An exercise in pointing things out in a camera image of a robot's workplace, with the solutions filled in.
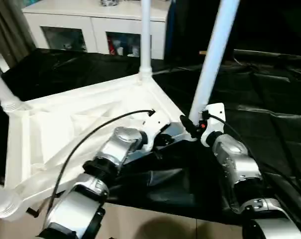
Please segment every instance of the tile floor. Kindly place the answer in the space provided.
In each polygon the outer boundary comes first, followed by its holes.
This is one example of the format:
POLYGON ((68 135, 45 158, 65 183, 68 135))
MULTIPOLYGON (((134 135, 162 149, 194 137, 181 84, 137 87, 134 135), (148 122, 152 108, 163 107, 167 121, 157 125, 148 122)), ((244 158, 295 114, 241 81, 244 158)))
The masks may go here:
MULTIPOLYGON (((131 207, 106 204, 106 215, 96 239, 242 239, 241 228, 131 207)), ((38 218, 0 220, 0 239, 31 239, 41 231, 38 218)))

